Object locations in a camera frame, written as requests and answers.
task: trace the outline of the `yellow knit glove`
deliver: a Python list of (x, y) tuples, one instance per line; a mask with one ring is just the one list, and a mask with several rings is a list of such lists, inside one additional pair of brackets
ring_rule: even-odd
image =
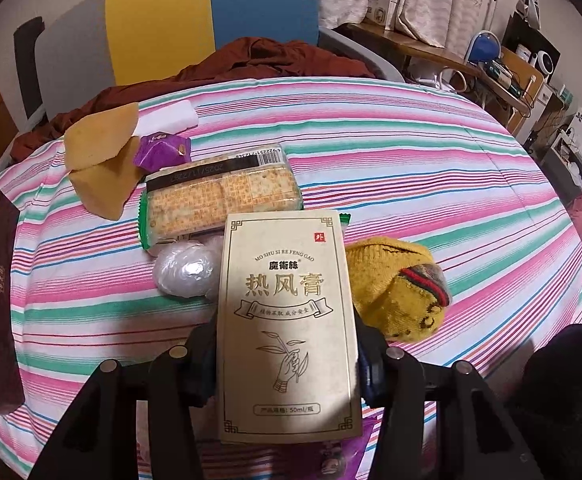
[(346, 247), (353, 304), (387, 339), (420, 341), (437, 331), (451, 302), (426, 247), (388, 237)]

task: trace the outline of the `bed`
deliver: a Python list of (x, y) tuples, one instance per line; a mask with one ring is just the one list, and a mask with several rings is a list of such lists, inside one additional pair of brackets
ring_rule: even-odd
[[(582, 322), (582, 243), (552, 187), (515, 139), (458, 95), (347, 78), (243, 80), (141, 103), (188, 99), (193, 159), (280, 142), (306, 208), (351, 214), (345, 242), (375, 235), (425, 245), (453, 294), (436, 335), (405, 345), (439, 365), (470, 361), (506, 396), (534, 349)], [(0, 416), (0, 457), (27, 476), (101, 361), (151, 360), (210, 319), (202, 298), (162, 296), (140, 246), (138, 186), (119, 221), (90, 215), (67, 178), (63, 139), (0, 174), (20, 209), (11, 316), (26, 403)], [(366, 478), (381, 410), (356, 478)], [(425, 409), (425, 453), (435, 408)], [(279, 452), (200, 444), (209, 479), (285, 474)], [(140, 460), (140, 477), (151, 478)]]

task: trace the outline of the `plastic bag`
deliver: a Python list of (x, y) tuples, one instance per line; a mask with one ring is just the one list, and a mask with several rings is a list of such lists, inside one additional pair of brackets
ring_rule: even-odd
[(210, 235), (202, 240), (175, 242), (155, 259), (153, 282), (173, 296), (217, 297), (224, 237)]

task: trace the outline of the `purple candy wrapper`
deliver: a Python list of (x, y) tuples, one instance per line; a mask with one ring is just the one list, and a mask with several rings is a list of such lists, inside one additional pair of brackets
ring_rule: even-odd
[(375, 416), (362, 419), (362, 435), (346, 440), (280, 446), (286, 480), (355, 480), (367, 450)]
[(186, 162), (191, 162), (191, 139), (164, 132), (142, 137), (133, 159), (133, 164), (149, 173)]

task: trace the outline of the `cardboard box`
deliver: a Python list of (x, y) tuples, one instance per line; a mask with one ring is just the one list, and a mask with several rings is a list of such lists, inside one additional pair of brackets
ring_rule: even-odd
[(223, 442), (360, 435), (356, 329), (337, 211), (228, 216), (217, 378)]
[(397, 7), (398, 0), (369, 0), (365, 19), (383, 25), (385, 30), (393, 30)]

